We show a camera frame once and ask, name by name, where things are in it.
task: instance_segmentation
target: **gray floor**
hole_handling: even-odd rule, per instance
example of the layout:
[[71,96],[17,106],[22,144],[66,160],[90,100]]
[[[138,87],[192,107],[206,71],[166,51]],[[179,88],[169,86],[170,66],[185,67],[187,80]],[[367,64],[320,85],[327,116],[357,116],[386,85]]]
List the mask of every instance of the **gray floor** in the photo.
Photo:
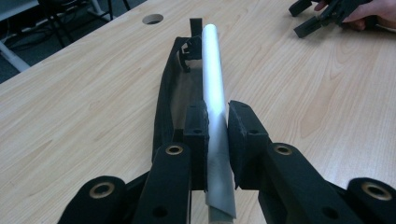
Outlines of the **gray floor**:
[[[130,7],[133,8],[145,1],[146,0],[128,0],[128,3]],[[106,0],[98,0],[98,2],[102,10],[107,10]],[[126,8],[121,0],[113,0],[112,6],[115,16],[119,16],[126,12]],[[86,10],[84,9],[79,10],[76,14],[67,15],[64,18],[64,20],[67,21],[73,20],[73,23],[75,24],[81,24],[82,22],[91,19],[92,15],[86,13]],[[104,21],[94,20],[88,25],[73,31],[71,34],[73,38],[79,39],[105,24],[106,23]],[[26,33],[26,35],[19,35],[8,39],[5,45],[31,66],[41,62],[62,48],[56,38],[56,35],[51,31],[50,26],[46,23],[40,25],[40,27],[35,31]],[[19,71],[17,69],[0,56],[0,83],[15,77],[18,73]]]

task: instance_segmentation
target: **black chair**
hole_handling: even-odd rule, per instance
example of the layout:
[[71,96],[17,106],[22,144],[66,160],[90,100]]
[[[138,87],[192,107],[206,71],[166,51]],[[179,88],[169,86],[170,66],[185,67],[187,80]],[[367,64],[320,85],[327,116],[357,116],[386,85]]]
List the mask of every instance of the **black chair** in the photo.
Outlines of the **black chair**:
[[[112,0],[107,0],[108,11],[103,13],[102,15],[99,15],[98,18],[103,18],[105,15],[108,14],[110,20],[111,21],[113,20],[113,7],[111,5],[111,1]],[[122,1],[126,9],[131,10],[127,0],[122,0]],[[70,32],[66,29],[64,23],[61,21],[58,15],[61,13],[65,13],[65,14],[70,13],[81,6],[86,5],[87,3],[89,3],[89,0],[38,0],[38,4],[42,7],[49,21],[49,25],[51,26],[54,33],[58,37],[59,43],[61,44],[62,48],[65,47],[65,44],[59,32],[60,29],[63,30],[70,43],[73,43],[75,40],[70,35]],[[80,25],[80,27],[86,25],[87,23],[93,20],[84,22],[83,24]]]

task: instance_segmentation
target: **white tube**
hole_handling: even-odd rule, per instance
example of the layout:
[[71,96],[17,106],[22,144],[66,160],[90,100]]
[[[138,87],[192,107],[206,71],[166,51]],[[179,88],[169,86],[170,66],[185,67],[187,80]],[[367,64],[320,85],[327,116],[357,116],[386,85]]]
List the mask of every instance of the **white tube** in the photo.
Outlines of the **white tube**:
[[[233,173],[228,152],[219,41],[215,25],[208,24],[204,28],[202,40],[204,100],[209,116],[206,204],[209,206],[209,222],[232,223],[236,218]],[[219,211],[228,218],[219,215]]]

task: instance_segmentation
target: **wooden table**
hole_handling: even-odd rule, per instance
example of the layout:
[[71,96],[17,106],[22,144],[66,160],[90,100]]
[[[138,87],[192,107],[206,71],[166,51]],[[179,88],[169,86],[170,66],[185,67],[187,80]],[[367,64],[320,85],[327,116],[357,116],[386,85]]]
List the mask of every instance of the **wooden table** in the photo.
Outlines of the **wooden table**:
[[[292,3],[148,0],[0,85],[0,223],[56,223],[88,180],[150,168],[161,76],[189,18],[217,25],[226,99],[251,105],[273,141],[341,187],[396,188],[395,34],[330,25],[299,39],[315,12],[293,18]],[[204,194],[192,199],[192,223],[207,222]],[[257,192],[235,199],[235,223],[264,223]]]

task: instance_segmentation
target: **black clamp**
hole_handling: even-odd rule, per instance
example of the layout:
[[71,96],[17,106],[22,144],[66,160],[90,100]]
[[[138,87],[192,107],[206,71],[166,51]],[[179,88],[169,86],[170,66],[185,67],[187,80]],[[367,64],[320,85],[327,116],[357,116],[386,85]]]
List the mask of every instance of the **black clamp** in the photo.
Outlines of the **black clamp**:
[[[343,20],[348,17],[359,5],[368,3],[368,0],[332,0],[326,9],[318,16],[312,17],[308,21],[294,28],[294,32],[300,38],[312,34],[322,26],[327,26],[331,22],[342,25]],[[304,10],[312,6],[310,0],[299,0],[289,8],[291,16],[296,17]],[[375,16],[366,20],[366,27],[372,28],[376,24]]]

